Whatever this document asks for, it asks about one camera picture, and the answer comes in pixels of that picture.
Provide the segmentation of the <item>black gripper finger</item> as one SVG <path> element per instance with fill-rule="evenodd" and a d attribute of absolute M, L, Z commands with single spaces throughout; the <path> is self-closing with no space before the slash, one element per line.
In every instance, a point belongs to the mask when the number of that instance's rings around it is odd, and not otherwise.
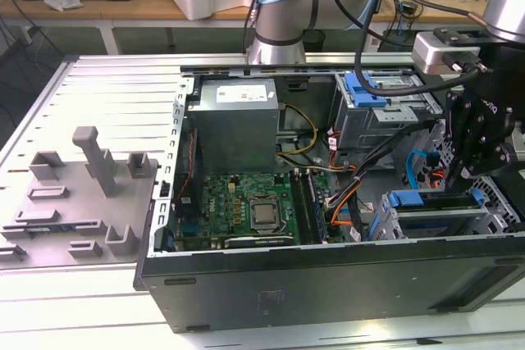
<path fill-rule="evenodd" d="M 445 140 L 450 142 L 452 161 L 448 166 L 445 189 L 451 193 L 466 190 L 470 182 L 461 176 L 472 160 L 473 147 L 483 126 L 484 116 L 476 112 L 473 100 L 462 93 L 449 91 L 445 102 Z"/>
<path fill-rule="evenodd" d="M 462 110 L 461 177 L 473 179 L 497 175 L 514 164 L 517 153 L 509 141 L 516 116 L 507 111 Z"/>

